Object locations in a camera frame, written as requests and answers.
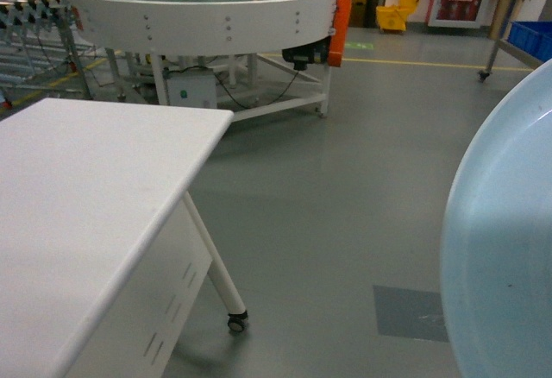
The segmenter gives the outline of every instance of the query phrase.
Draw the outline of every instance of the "electrical box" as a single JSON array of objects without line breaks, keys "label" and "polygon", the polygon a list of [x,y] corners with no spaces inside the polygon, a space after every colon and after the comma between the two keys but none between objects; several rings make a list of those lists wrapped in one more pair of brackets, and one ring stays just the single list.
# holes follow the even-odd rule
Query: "electrical box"
[{"label": "electrical box", "polygon": [[174,72],[166,88],[171,106],[216,109],[216,79],[209,69]]}]

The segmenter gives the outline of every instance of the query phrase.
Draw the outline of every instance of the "cable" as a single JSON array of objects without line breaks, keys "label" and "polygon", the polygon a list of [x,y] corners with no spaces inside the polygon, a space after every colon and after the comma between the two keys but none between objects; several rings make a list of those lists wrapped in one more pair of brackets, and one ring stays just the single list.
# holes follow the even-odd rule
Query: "cable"
[{"label": "cable", "polygon": [[297,78],[297,76],[299,75],[299,70],[296,70],[295,71],[295,75],[293,75],[293,79],[292,81],[285,87],[284,91],[282,91],[279,96],[277,98],[275,98],[271,103],[269,104],[273,104],[274,102],[278,102],[278,100],[285,95],[285,93],[289,90],[289,88],[292,86],[292,83],[295,81],[295,79]]},{"label": "cable", "polygon": [[217,74],[215,74],[215,77],[216,77],[216,80],[218,80],[218,83],[220,84],[220,86],[223,87],[224,91],[226,91],[226,94],[228,96],[230,96],[230,99],[232,99],[232,102],[234,102],[235,104],[237,104],[238,106],[240,106],[241,108],[243,109],[251,109],[251,107],[249,106],[246,106],[244,104],[241,104],[239,103],[237,100],[235,100],[235,98],[232,96],[232,94],[229,92],[229,90],[227,89],[227,87],[224,85],[223,81],[221,80],[221,78],[218,77]]}]

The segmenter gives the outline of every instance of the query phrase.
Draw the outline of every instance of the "metal rack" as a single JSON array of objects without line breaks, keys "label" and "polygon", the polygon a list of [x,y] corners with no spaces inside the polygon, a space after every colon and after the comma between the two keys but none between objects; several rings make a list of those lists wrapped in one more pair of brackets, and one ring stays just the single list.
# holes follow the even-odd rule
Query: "metal rack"
[{"label": "metal rack", "polygon": [[525,65],[534,69],[539,67],[542,64],[542,62],[539,59],[537,59],[536,57],[533,57],[531,54],[526,53],[524,50],[513,46],[511,43],[508,42],[507,39],[504,38],[504,34],[508,27],[508,23],[510,22],[511,13],[514,10],[515,4],[516,4],[516,0],[510,0],[510,3],[508,5],[508,10],[506,11],[505,19],[502,22],[502,26],[500,27],[499,38],[494,42],[494,46],[492,47],[491,55],[489,56],[489,60],[486,64],[485,69],[479,71],[480,82],[484,82],[485,79],[488,78],[489,75],[491,74],[492,65],[494,65],[494,61],[497,57],[497,53],[499,52],[499,50],[503,50],[507,52],[511,56],[523,62]]}]

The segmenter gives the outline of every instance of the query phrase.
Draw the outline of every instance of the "table leg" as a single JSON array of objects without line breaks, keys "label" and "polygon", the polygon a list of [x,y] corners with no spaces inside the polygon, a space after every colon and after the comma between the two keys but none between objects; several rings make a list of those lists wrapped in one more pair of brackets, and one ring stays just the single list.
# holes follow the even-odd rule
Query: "table leg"
[{"label": "table leg", "polygon": [[210,238],[209,231],[207,231],[203,220],[199,216],[198,209],[191,200],[190,193],[187,192],[184,195],[184,202],[186,208],[190,212],[192,220],[198,227],[199,234],[204,240],[205,247],[209,250],[209,253],[213,259],[208,275],[229,312],[228,326],[232,331],[244,331],[248,324],[248,311],[242,301],[242,298],[235,288],[234,282],[230,278],[230,274],[228,273],[226,266],[224,266],[223,259],[218,254],[213,240]]}]

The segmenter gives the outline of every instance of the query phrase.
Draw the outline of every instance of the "blue crate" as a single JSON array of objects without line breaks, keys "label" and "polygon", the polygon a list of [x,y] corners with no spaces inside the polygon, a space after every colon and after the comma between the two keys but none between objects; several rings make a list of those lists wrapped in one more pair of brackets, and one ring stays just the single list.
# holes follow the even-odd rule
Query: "blue crate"
[{"label": "blue crate", "polygon": [[552,59],[552,35],[543,35],[541,38],[541,45],[536,52],[536,57],[540,61]]},{"label": "blue crate", "polygon": [[552,35],[552,22],[513,22],[508,41],[538,58],[545,35]]}]

